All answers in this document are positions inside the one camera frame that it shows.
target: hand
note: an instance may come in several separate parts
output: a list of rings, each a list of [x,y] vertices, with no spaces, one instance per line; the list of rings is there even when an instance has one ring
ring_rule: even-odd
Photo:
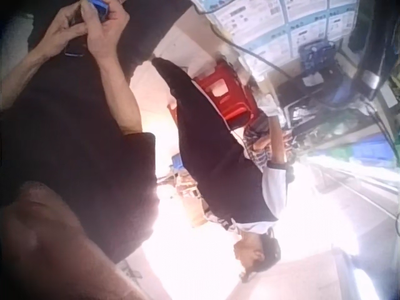
[[[79,5],[80,3],[77,2],[59,10],[41,42],[32,50],[35,54],[43,59],[49,59],[59,54],[70,40],[86,34],[87,29],[84,23],[69,27],[69,21],[79,9]]]
[[[82,0],[82,17],[87,25],[87,48],[97,63],[117,58],[117,45],[126,24],[129,14],[118,0],[104,0],[109,4],[108,20],[101,23],[96,8]]]

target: plaid shirt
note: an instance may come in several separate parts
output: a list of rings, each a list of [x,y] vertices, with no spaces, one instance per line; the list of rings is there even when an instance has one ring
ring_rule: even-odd
[[[268,117],[260,112],[259,116],[249,125],[246,126],[243,132],[243,142],[250,159],[256,166],[263,171],[268,162],[268,149],[265,147],[262,150],[255,151],[253,145],[263,136],[269,134]]]

